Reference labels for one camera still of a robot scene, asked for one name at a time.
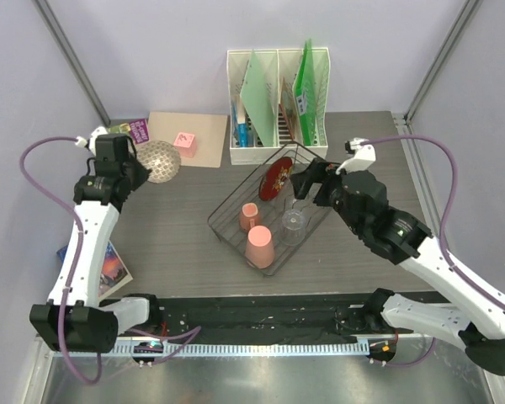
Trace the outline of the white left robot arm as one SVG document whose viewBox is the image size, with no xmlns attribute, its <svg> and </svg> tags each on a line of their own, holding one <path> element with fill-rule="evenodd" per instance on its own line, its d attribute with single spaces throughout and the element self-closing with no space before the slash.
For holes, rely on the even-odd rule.
<svg viewBox="0 0 505 404">
<path fill-rule="evenodd" d="M 61 272 L 46 302 L 32 306 L 29 321 L 55 351 L 106 354 L 132 327 L 151 336 L 162 325 L 154 295 L 131 295 L 107 306 L 101 306 L 98 297 L 114 226 L 123 204 L 147 181 L 149 171 L 137 160 L 127 135 L 103 134 L 75 142 L 93 155 L 87 173 L 74 186 L 74 204 L 62 204 L 74 224 Z"/>
</svg>

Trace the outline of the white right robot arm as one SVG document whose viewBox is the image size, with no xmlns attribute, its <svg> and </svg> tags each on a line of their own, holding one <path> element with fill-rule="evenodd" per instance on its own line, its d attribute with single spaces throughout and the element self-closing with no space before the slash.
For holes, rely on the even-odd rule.
<svg viewBox="0 0 505 404">
<path fill-rule="evenodd" d="M 321 158 L 292 174 L 290 182 L 297 199 L 319 184 L 315 205 L 332 208 L 373 254 L 425 280 L 454 304 L 449 310 L 379 288 L 349 317 L 353 327 L 423 332 L 461 349 L 482 369 L 505 376 L 505 294 L 443 252 L 419 219 L 390 206 L 382 182 L 367 170 L 338 173 Z"/>
</svg>

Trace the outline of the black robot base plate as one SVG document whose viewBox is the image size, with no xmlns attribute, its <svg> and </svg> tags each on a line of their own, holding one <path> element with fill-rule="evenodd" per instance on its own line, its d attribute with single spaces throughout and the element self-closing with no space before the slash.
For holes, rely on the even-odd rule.
<svg viewBox="0 0 505 404">
<path fill-rule="evenodd" d="M 137 328 L 177 336 L 200 328 L 195 343 L 297 345 L 346 343 L 395 329 L 362 309 L 369 294 L 160 298 L 156 318 Z"/>
</svg>

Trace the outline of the brown patterned ceramic bowl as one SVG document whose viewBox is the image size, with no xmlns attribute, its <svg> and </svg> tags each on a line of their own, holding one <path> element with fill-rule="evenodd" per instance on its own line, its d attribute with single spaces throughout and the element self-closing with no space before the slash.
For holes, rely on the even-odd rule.
<svg viewBox="0 0 505 404">
<path fill-rule="evenodd" d="M 165 141 L 150 141 L 137 148 L 137 159 L 150 170 L 148 181 L 166 183 L 172 180 L 181 167 L 178 150 Z"/>
</svg>

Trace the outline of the pink plastic tumbler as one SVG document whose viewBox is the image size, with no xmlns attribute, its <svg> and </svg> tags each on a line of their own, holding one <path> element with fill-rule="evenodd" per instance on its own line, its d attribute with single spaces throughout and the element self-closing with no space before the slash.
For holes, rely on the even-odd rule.
<svg viewBox="0 0 505 404">
<path fill-rule="evenodd" d="M 245 258 L 256 268 L 266 269 L 274 261 L 275 251 L 271 231 L 266 226 L 255 226 L 247 234 Z"/>
</svg>

